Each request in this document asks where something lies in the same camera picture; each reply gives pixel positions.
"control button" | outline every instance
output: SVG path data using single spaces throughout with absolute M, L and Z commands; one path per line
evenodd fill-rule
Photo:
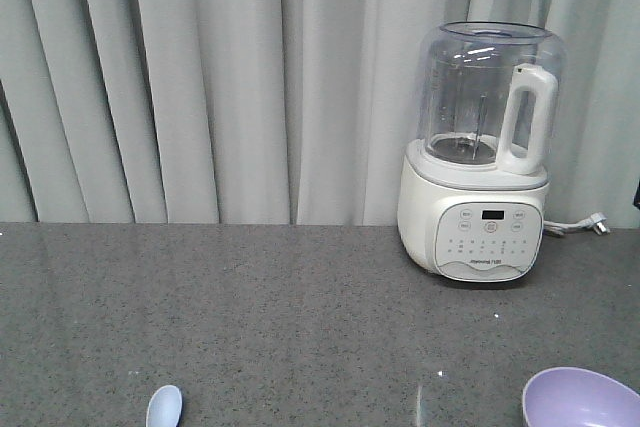
M 495 222 L 487 222 L 486 224 L 484 224 L 484 230 L 486 230 L 490 234 L 493 234 L 496 230 L 498 230 L 498 224 L 496 224 Z

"blender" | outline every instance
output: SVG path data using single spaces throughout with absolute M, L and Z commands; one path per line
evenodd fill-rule
M 536 259 L 562 41 L 529 25 L 455 22 L 421 53 L 420 123 L 406 148 L 398 229 L 430 272 L 513 280 Z

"speckled surface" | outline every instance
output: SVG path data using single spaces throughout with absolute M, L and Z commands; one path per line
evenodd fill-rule
M 0 224 L 0 424 L 519 426 L 535 372 L 640 389 L 640 231 L 545 238 L 511 284 L 425 273 L 395 228 Z

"digital display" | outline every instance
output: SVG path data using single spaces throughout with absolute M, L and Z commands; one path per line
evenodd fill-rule
M 483 210 L 482 220 L 504 220 L 504 210 Z

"power cord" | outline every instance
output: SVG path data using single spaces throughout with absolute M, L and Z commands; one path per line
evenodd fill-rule
M 564 237 L 565 234 L 569 234 L 571 232 L 580 232 L 589 229 L 592 229 L 598 235 L 605 235 L 611 232 L 611 229 L 609 229 L 605 224 L 606 220 L 607 218 L 602 212 L 591 214 L 586 219 L 576 222 L 575 224 L 563 224 L 560 222 L 545 220 L 544 230 L 545 232 L 557 237 Z

